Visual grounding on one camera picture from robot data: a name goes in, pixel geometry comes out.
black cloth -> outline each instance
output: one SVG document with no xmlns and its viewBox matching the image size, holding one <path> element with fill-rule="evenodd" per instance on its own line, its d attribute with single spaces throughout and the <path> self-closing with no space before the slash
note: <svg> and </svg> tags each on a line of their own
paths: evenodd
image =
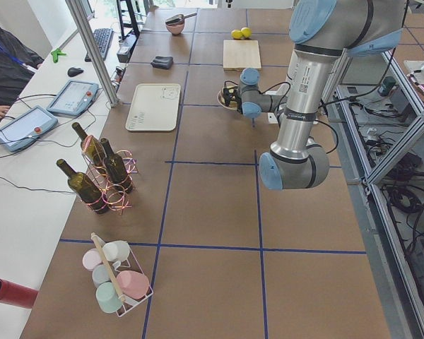
<svg viewBox="0 0 424 339">
<path fill-rule="evenodd" d="M 34 74 L 12 57 L 35 69 L 44 59 L 2 28 L 0 45 L 5 50 L 0 50 L 0 105 L 12 105 Z"/>
</svg>

green glass bottle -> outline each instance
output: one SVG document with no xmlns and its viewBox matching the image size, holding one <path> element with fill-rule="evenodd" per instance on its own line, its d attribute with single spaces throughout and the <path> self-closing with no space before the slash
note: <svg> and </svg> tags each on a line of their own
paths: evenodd
<svg viewBox="0 0 424 339">
<path fill-rule="evenodd" d="M 132 184 L 132 178 L 127 172 L 122 157 L 113 152 L 108 139 L 102 138 L 100 139 L 100 143 L 105 150 L 106 157 L 104 159 L 104 165 L 107 169 L 110 181 L 113 184 L 122 186 L 124 192 L 130 193 L 132 189 L 134 189 L 134 185 Z"/>
<path fill-rule="evenodd" d="M 84 150 L 86 157 L 94 164 L 95 169 L 103 176 L 107 175 L 107 171 L 104 168 L 103 160 L 105 158 L 105 151 L 100 142 L 91 136 L 90 143 L 85 148 L 86 134 L 85 130 L 80 126 L 78 122 L 72 124 L 72 128 L 78 134 L 81 139 L 81 148 Z"/>
<path fill-rule="evenodd" d="M 57 160 L 57 166 L 68 176 L 68 185 L 80 199 L 88 204 L 97 214 L 108 211 L 104 193 L 82 172 L 76 172 L 64 159 Z"/>
</svg>

white cutting board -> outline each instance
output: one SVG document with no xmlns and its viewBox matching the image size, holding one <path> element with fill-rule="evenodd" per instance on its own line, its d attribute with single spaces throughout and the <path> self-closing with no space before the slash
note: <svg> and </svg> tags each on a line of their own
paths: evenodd
<svg viewBox="0 0 424 339">
<path fill-rule="evenodd" d="M 141 83 L 136 86 L 126 121 L 127 131 L 172 131 L 176 128 L 181 85 Z"/>
<path fill-rule="evenodd" d="M 261 69 L 257 40 L 224 40 L 223 68 L 241 71 L 247 67 Z"/>
</svg>

yellow ball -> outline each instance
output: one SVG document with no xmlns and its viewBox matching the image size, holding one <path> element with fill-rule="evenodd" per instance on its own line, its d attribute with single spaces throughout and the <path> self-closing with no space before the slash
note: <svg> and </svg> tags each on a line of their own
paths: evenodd
<svg viewBox="0 0 424 339">
<path fill-rule="evenodd" d="M 242 32 L 244 37 L 251 37 L 252 36 L 252 30 L 250 30 L 248 27 L 243 27 L 240 32 Z"/>
<path fill-rule="evenodd" d="M 243 38 L 243 34 L 242 34 L 242 32 L 241 32 L 240 30 L 233 30 L 233 31 L 231 32 L 231 36 L 232 36 L 234 39 L 237 39 L 237 40 L 239 40 L 239 39 L 242 39 L 242 38 Z"/>
</svg>

wooden cutting board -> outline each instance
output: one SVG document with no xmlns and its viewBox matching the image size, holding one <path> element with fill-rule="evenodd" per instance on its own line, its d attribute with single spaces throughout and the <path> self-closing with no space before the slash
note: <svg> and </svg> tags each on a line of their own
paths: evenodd
<svg viewBox="0 0 424 339">
<path fill-rule="evenodd" d="M 257 40 L 224 40 L 223 68 L 241 71 L 247 67 L 261 69 Z"/>
</svg>

